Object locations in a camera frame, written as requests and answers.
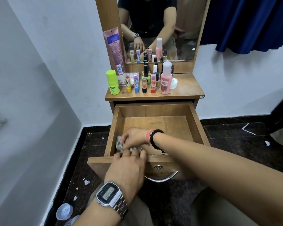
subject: barcode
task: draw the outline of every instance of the barcode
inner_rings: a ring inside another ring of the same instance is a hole
[[[122,66],[121,66],[121,64],[118,64],[118,65],[117,65],[117,72],[118,72],[119,74],[122,74]]]

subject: wooden drawer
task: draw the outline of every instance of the wooden drawer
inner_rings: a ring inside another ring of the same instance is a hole
[[[139,104],[117,104],[103,157],[89,157],[88,165],[104,179],[116,152],[115,141],[128,128],[161,129],[166,134],[209,146],[192,102],[161,102]],[[164,179],[174,172],[174,178],[188,178],[192,174],[175,162],[167,153],[142,145],[148,152],[145,176]]]

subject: drawer handle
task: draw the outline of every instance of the drawer handle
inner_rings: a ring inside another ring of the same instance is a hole
[[[161,183],[161,182],[166,182],[168,181],[169,179],[173,178],[174,175],[176,175],[178,173],[178,171],[175,171],[173,174],[171,174],[169,177],[165,178],[165,179],[162,179],[162,180],[155,180],[155,179],[152,179],[150,177],[147,177],[145,176],[145,178],[149,179],[150,181],[152,182],[157,182],[157,183]]]

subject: lime green cap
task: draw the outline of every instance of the lime green cap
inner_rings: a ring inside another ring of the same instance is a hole
[[[107,76],[108,83],[117,82],[117,74],[115,70],[106,71],[106,76]]]

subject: forearm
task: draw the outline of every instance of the forearm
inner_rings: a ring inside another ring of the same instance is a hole
[[[121,29],[123,32],[123,36],[128,40],[128,41],[134,41],[134,32],[132,32],[126,25],[121,24]]]
[[[153,140],[258,224],[283,225],[283,173],[162,133],[156,133]]]
[[[156,38],[162,38],[162,46],[164,46],[173,33],[174,33],[174,27],[166,25],[162,28],[162,30],[159,32]],[[153,53],[155,53],[156,40],[154,40],[154,42],[149,46],[149,48],[151,48],[153,50]]]
[[[120,222],[120,215],[110,207],[102,207],[94,198],[74,226],[114,226]]]

